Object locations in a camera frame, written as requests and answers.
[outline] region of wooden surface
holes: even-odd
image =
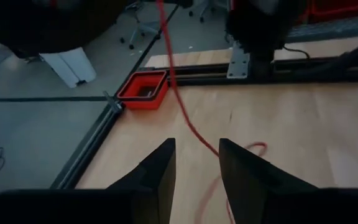
[[[358,39],[295,44],[314,57],[337,55]],[[299,54],[277,52],[277,58]],[[167,66],[154,56],[148,66]],[[176,55],[176,65],[224,63],[230,50]],[[358,84],[193,86],[180,89],[197,130],[245,146],[265,141],[264,159],[318,187],[358,187]],[[177,140],[177,181],[170,223],[229,223],[219,162],[188,130],[171,91],[157,111],[126,110],[78,183],[105,188],[166,138]],[[212,182],[216,190],[200,218]]]

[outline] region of black machine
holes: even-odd
[[[111,27],[128,0],[82,0],[71,10],[57,10],[33,0],[0,0],[0,43],[29,55],[82,47]],[[190,7],[193,0],[164,0]]]
[[[228,139],[219,162],[237,224],[358,223],[358,189],[319,189]],[[175,189],[175,139],[167,139],[105,190],[14,190],[0,194],[0,221],[117,223],[170,221]]]
[[[178,85],[358,82],[358,48],[339,57],[273,61],[274,50],[283,47],[305,7],[306,1],[235,1],[226,27],[250,55],[247,77],[189,76],[226,72],[228,64],[178,67]],[[358,189],[319,189],[228,139],[220,140],[219,162],[237,224],[358,223]],[[174,187],[175,140],[167,139],[105,190],[1,193],[0,211],[14,212],[0,220],[33,223],[114,217],[119,223],[169,223]]]

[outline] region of metal plate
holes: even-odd
[[[294,27],[287,43],[358,37],[358,17]]]
[[[244,50],[235,42],[229,69],[227,70],[227,78],[247,78],[249,73],[249,58],[249,54],[245,54]]]

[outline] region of wooden table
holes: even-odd
[[[358,39],[292,44],[312,57],[341,54]],[[231,50],[175,56],[176,65],[227,63]],[[276,58],[303,57],[278,51]],[[147,66],[166,67],[166,55]],[[197,130],[215,147],[264,141],[264,159],[318,187],[358,187],[358,84],[189,86],[180,89]],[[157,111],[130,111],[112,128],[78,183],[105,188],[127,174],[166,138],[177,140],[177,181],[171,223],[229,223],[219,161],[189,131],[168,92]],[[215,182],[216,189],[211,191]],[[201,217],[201,203],[206,203]]]

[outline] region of metal bracket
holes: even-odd
[[[297,26],[289,33],[286,43],[358,37],[358,17]]]
[[[113,97],[109,95],[106,91],[103,91],[103,95],[106,97],[107,102],[109,103],[113,112],[117,113],[122,111],[122,106],[119,101],[116,101]]]
[[[247,78],[250,71],[249,62],[249,53],[244,53],[244,50],[240,48],[239,44],[234,43],[229,69],[227,70],[227,78]]]

